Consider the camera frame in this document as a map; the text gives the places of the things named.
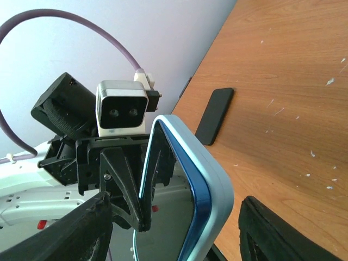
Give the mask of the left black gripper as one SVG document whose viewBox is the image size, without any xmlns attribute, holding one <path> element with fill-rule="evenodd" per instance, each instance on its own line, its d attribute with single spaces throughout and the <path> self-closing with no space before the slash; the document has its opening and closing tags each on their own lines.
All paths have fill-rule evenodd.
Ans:
<svg viewBox="0 0 348 261">
<path fill-rule="evenodd" d="M 129 81 L 155 90 L 142 72 Z M 112 222 L 148 231 L 151 213 L 139 192 L 149 135 L 99 137 L 95 108 L 96 93 L 67 72 L 49 86 L 30 112 L 55 133 L 38 167 L 64 186 L 75 184 L 81 195 L 100 187 L 110 197 Z"/>
</svg>

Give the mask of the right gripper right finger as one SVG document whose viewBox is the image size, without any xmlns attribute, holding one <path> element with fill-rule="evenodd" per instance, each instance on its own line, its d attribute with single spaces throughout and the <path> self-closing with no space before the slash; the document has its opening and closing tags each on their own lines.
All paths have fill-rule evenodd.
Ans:
<svg viewBox="0 0 348 261">
<path fill-rule="evenodd" d="M 253 196 L 242 201 L 238 225 L 242 260 L 339 260 Z"/>
</svg>

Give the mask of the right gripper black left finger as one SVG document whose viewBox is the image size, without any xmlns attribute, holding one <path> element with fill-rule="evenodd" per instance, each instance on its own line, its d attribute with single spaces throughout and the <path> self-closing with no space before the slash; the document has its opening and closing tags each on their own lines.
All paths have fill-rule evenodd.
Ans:
<svg viewBox="0 0 348 261">
<path fill-rule="evenodd" d="M 1 253 L 1 260 L 106 260 L 111 202 L 99 192 L 53 225 Z"/>
</svg>

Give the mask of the light blue phone case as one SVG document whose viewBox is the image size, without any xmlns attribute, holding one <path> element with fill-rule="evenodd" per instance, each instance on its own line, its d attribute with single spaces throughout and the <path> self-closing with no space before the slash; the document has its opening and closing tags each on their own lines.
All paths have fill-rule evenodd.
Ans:
<svg viewBox="0 0 348 261">
<path fill-rule="evenodd" d="M 149 209 L 151 209 L 150 205 L 153 195 L 153 177 L 146 177 L 146 164 L 148 161 L 154 124 L 158 120 L 162 120 L 169 127 L 170 132 L 174 134 L 175 138 L 189 154 L 203 175 L 210 192 L 212 202 L 210 216 L 189 259 L 204 260 L 232 212 L 234 203 L 233 186 L 226 171 L 179 117 L 175 115 L 160 115 L 155 118 L 152 124 L 139 192 L 140 199 L 144 200 L 145 205 L 147 205 Z"/>
</svg>

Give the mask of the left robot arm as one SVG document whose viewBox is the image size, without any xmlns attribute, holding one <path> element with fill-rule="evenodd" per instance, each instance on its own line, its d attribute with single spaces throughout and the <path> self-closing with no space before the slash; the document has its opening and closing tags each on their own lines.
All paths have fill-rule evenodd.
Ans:
<svg viewBox="0 0 348 261">
<path fill-rule="evenodd" d="M 150 146 L 144 116 L 159 99 L 142 69 L 131 81 L 102 81 L 95 94 L 70 74 L 59 76 L 31 110 L 55 137 L 34 155 L 1 160 L 1 227 L 60 219 L 105 192 L 114 223 L 149 230 L 154 187 L 172 177 L 171 171 L 142 175 Z"/>
</svg>

